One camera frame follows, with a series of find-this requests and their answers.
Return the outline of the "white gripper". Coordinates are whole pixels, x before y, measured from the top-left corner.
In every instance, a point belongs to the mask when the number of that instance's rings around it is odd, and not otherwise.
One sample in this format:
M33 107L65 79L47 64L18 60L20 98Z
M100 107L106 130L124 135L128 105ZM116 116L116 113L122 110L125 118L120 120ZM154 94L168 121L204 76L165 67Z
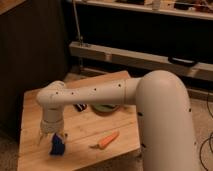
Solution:
M64 130L64 121L47 122L42 120L40 122L40 131L42 134L58 133Z

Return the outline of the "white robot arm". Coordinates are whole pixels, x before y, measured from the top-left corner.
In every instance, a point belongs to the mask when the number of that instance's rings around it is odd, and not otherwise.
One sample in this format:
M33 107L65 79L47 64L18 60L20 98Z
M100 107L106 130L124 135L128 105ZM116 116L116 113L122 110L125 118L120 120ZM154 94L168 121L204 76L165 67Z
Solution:
M143 171L200 171L187 89L175 74L152 71L141 78L114 80L69 89L54 81L39 91L40 130L61 133L70 104L134 105L140 126Z

